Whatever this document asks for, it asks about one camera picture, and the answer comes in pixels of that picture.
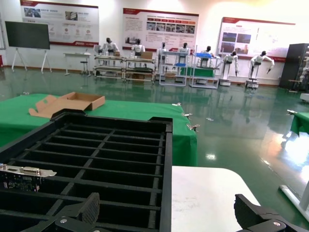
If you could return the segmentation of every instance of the small table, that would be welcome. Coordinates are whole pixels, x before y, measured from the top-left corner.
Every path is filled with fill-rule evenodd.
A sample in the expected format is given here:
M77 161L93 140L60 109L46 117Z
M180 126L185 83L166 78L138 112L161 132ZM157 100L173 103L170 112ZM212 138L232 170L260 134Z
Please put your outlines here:
M260 205L235 172L223 168L172 167L172 232L239 231L235 194Z
M70 73L68 72L68 62L67 62L67 57L81 57L81 58L85 58L86 61L88 62L88 76L91 76L90 74L90 53L64 53L64 58L66 60L66 74L65 76L69 75Z

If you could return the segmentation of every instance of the screw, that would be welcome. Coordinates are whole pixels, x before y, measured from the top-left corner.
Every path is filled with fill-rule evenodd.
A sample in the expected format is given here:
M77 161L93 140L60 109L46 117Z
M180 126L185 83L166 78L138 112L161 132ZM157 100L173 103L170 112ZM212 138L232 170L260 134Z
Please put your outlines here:
M275 226L281 226L281 224L276 222L276 221L274 221L273 223L274 223Z

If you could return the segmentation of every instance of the poster image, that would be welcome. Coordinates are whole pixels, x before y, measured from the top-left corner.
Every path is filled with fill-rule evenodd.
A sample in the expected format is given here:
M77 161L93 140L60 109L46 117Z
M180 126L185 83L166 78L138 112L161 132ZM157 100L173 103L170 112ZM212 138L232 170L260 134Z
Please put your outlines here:
M267 52L277 62L285 62L289 48L288 36L294 29L293 23L271 22L243 18L222 19L219 37L219 53L227 55L236 51L241 59Z
M48 25L50 44L93 47L99 42L98 7L20 0L25 23Z
M123 49L131 49L140 39L146 51L156 51L165 42L166 48L177 50L188 43L194 49L198 14L123 9Z

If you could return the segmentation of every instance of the cardboard box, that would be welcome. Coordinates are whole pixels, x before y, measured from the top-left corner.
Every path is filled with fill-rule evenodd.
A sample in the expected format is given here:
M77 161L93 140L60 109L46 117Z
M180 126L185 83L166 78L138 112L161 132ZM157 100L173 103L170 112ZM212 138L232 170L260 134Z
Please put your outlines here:
M87 102L88 106L86 110L95 110L99 106L102 106L105 103L105 97L102 95L96 94L87 94L87 93L68 93L60 97L61 99L72 100L75 102Z
M30 108L31 116L51 118L52 115L62 109L94 110L105 103L105 97L101 95L72 92L56 98L48 95L35 104L37 110Z
M152 52L142 52L140 58L142 58L142 59L152 59L153 53Z

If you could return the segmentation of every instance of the circuit board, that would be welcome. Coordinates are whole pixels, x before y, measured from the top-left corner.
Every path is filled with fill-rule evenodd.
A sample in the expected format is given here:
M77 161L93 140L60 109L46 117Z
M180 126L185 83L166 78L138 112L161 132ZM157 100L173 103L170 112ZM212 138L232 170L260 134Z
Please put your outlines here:
M36 176L17 175L0 172L1 189L18 189L22 191L37 192L44 179Z

